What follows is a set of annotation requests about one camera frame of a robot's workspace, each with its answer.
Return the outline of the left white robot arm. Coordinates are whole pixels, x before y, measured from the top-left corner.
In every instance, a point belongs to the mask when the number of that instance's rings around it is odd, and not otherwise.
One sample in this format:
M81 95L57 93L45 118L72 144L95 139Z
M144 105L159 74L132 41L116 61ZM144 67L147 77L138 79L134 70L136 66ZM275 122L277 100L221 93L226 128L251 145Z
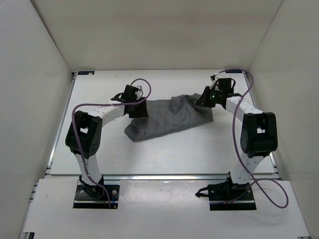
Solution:
M133 119L148 117L146 99L142 86L130 84L107 104L92 104L95 109L89 112L78 110L80 107L90 106L89 103L80 104L73 109L65 144L78 161L81 172L79 179L90 197L98 199L106 191L96 157L102 128L125 115Z

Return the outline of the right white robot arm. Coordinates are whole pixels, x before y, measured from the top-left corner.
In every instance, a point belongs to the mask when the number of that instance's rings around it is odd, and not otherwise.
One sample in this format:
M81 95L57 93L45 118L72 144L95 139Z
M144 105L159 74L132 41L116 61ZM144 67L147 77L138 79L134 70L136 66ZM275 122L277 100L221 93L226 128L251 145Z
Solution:
M235 93L232 78L211 76L212 85L206 86L196 106L213 108L221 105L233 114L232 135L239 163L229 172L229 181L223 187L228 199L236 199L241 188L251 180L258 164L278 147L277 124L274 113L266 113Z

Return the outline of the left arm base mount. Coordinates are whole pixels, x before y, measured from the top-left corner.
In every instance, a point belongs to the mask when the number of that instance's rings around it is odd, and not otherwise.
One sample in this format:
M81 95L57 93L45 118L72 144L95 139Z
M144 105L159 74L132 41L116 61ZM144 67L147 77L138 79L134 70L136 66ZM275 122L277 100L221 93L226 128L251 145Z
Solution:
M85 189L80 181L77 182L77 187L74 195L73 208L75 209L110 209L115 210L119 205L120 182L115 181L111 184L104 182L104 187L108 191L109 199L105 191L98 188L95 193L92 190Z

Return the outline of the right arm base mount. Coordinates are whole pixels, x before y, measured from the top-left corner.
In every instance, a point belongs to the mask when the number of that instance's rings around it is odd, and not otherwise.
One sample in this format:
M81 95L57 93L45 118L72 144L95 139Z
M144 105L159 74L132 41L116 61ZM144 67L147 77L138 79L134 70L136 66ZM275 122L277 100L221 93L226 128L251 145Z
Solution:
M217 184L208 184L195 196L209 199L210 211L254 211L257 210L250 183L235 184L230 178Z

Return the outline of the grey pleated skirt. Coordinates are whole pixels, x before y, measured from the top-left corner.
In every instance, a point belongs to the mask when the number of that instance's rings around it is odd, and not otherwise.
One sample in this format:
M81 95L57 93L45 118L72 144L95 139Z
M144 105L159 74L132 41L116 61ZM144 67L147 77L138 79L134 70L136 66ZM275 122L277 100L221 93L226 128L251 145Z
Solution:
M125 135L140 142L213 122L211 108L196 106L200 94L179 95L169 100L147 101L147 118L132 119Z

